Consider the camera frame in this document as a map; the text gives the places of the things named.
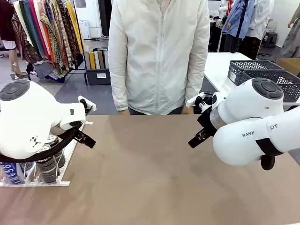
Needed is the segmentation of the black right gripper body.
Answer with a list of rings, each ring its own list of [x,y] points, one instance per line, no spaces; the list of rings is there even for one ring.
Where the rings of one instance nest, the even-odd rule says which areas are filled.
[[[212,125],[210,121],[210,113],[212,109],[208,108],[198,117],[197,121],[202,126],[202,130],[200,131],[200,135],[205,136],[214,136],[215,127]]]

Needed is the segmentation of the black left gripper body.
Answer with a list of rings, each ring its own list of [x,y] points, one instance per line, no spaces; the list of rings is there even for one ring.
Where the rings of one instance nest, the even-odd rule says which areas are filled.
[[[81,130],[79,129],[75,130],[74,140],[76,140],[77,142],[85,142],[86,138],[87,138],[86,134],[83,133]]]

